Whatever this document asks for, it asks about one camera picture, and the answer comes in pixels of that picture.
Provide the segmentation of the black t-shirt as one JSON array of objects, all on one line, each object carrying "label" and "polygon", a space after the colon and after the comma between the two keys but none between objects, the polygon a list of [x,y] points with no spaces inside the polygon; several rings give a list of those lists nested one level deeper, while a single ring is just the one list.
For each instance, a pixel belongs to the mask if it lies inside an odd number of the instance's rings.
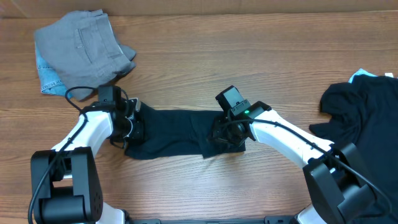
[{"label": "black t-shirt", "polygon": [[185,155],[209,158],[244,152],[244,144],[237,146],[212,139],[213,122],[222,115],[221,111],[155,110],[142,103],[124,154],[150,160]]}]

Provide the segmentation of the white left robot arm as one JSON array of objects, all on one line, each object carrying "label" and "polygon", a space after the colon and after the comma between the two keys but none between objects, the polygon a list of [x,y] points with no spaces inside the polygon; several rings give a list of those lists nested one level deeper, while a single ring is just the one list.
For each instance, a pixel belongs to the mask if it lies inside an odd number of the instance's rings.
[{"label": "white left robot arm", "polygon": [[34,152],[29,223],[132,222],[128,212],[104,201],[95,156],[105,140],[132,136],[140,107],[138,98],[120,98],[79,108],[78,122],[65,139]]}]

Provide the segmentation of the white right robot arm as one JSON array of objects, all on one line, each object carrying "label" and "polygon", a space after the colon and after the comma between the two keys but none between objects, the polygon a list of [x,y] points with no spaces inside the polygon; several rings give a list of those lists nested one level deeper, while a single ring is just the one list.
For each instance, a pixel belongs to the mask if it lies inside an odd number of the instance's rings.
[{"label": "white right robot arm", "polygon": [[242,146],[247,138],[279,151],[302,169],[311,204],[290,223],[352,223],[367,218],[377,188],[354,144],[337,145],[306,133],[269,105],[248,100],[217,100],[223,115],[215,119],[211,137]]}]

